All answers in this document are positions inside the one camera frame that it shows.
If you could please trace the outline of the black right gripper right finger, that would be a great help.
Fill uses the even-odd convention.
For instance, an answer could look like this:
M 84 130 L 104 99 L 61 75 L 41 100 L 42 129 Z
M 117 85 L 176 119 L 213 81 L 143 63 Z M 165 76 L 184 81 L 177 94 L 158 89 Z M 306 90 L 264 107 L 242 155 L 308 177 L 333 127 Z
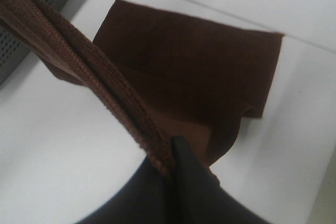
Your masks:
M 267 223 L 221 189 L 185 138 L 172 137 L 171 146 L 182 223 Z

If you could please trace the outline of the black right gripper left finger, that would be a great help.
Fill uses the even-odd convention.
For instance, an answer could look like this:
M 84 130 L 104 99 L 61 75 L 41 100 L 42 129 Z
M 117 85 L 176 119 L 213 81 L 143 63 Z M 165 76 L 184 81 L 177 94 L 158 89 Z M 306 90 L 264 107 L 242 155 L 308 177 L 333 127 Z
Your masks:
M 143 161 L 116 195 L 79 223 L 173 223 L 169 188 L 149 161 Z

